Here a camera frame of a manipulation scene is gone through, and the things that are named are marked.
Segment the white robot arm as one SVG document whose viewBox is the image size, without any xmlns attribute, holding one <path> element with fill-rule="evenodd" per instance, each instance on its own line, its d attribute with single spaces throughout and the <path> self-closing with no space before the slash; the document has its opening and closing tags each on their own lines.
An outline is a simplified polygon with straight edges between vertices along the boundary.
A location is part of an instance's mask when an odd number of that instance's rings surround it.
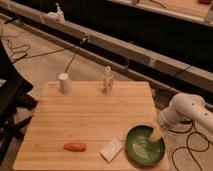
<svg viewBox="0 0 213 171">
<path fill-rule="evenodd" d="M 165 130 L 172 128 L 183 118 L 191 118 L 213 133 L 213 113 L 205 108 L 205 100 L 196 94 L 178 93 L 156 117 L 158 126 L 154 128 L 149 140 L 158 141 Z"/>
</svg>

